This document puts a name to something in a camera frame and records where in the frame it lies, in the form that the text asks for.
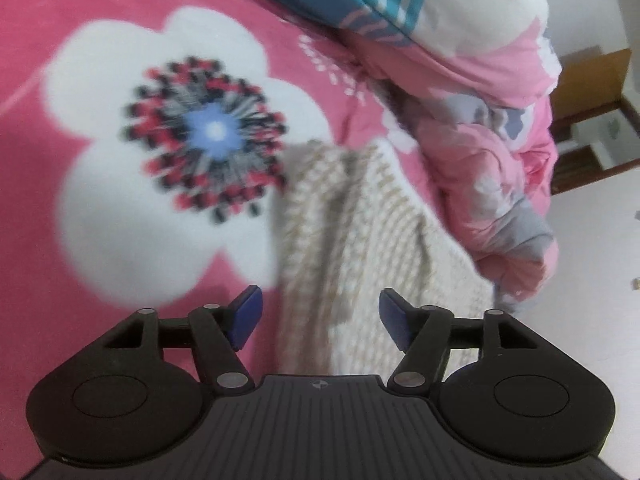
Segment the beige knitted fabric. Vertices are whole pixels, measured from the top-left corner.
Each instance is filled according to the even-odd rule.
[[[286,197],[278,366],[287,374],[391,375],[403,354],[378,317],[392,287],[413,305],[482,317],[492,286],[407,182],[380,139],[313,143]],[[452,352],[449,370],[473,360]]]

